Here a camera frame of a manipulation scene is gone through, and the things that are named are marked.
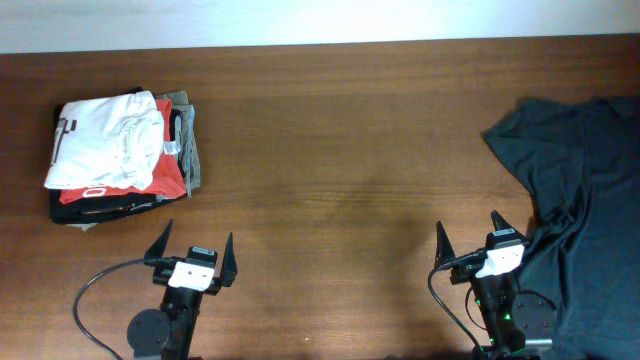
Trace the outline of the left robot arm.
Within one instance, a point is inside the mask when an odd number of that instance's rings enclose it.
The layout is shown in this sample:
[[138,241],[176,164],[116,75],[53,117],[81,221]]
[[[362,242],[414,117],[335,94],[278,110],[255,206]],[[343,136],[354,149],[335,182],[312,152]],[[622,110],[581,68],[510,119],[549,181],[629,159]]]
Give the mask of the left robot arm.
[[230,287],[238,273],[232,235],[222,256],[191,246],[184,257],[166,257],[171,230],[168,224],[144,255],[164,295],[157,308],[139,312],[128,325],[127,341],[136,359],[187,359],[203,297]]

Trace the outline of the dark green t-shirt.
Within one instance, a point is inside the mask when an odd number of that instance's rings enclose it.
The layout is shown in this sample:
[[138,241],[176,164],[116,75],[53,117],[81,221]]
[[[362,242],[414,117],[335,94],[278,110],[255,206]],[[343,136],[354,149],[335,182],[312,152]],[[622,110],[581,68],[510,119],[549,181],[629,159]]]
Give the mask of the dark green t-shirt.
[[527,99],[483,138],[535,208],[517,278],[557,307],[545,358],[638,358],[638,97]]

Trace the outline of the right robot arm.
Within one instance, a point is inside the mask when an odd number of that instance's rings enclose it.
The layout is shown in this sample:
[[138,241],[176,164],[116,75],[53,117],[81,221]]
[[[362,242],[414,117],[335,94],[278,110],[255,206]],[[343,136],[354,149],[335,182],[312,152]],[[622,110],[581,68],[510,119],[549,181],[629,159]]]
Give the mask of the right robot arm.
[[[516,276],[524,265],[530,241],[498,212],[491,213],[494,230],[485,245],[457,256],[441,222],[436,223],[434,268],[428,288],[434,300],[473,343],[474,359],[539,359],[553,345],[557,306],[538,292],[523,288]],[[482,328],[490,344],[479,343],[472,332],[448,308],[433,287],[436,273],[448,271],[453,285],[470,286],[465,297],[473,298]]]

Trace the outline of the white folded t-shirt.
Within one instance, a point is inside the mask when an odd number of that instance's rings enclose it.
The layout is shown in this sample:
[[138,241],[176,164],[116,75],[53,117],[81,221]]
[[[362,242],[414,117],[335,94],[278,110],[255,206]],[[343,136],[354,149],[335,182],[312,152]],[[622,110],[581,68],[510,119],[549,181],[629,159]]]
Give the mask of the white folded t-shirt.
[[149,91],[65,104],[44,186],[53,190],[148,188],[165,123]]

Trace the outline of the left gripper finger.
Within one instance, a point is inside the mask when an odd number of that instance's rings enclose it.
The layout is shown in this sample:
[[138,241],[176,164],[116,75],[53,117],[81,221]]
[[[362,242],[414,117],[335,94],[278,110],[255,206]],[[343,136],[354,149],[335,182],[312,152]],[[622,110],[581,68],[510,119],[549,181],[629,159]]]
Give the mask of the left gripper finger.
[[160,236],[152,243],[148,250],[144,254],[145,260],[152,260],[162,258],[169,241],[173,226],[173,220],[170,220]]
[[237,262],[234,253],[233,234],[230,233],[225,246],[225,253],[220,272],[222,287],[231,287],[237,276]]

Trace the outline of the red folded t-shirt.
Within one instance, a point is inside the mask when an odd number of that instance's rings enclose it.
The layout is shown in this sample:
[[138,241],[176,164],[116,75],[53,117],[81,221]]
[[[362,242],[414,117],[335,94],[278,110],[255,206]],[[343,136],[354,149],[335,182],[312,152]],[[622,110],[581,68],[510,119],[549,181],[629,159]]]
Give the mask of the red folded t-shirt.
[[176,199],[186,194],[186,185],[177,160],[177,156],[182,150],[182,145],[180,144],[182,116],[177,110],[173,109],[172,102],[169,99],[156,99],[155,103],[165,125],[163,152],[152,172],[153,180],[151,185],[144,190],[139,190],[135,187],[126,189],[85,187],[63,190],[59,197],[61,204],[69,205],[83,199],[115,198],[129,194],[157,195],[167,199]]

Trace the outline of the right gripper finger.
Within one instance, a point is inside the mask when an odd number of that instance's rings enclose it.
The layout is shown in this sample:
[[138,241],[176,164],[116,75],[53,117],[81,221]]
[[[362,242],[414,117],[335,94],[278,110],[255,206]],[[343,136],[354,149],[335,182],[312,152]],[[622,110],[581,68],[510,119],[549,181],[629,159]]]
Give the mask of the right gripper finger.
[[436,223],[436,252],[434,267],[439,268],[449,264],[456,258],[455,252],[441,221]]
[[494,234],[496,236],[513,235],[522,241],[525,240],[525,236],[521,232],[519,232],[516,228],[514,228],[511,224],[509,224],[497,210],[493,210],[491,212],[491,220],[494,226]]

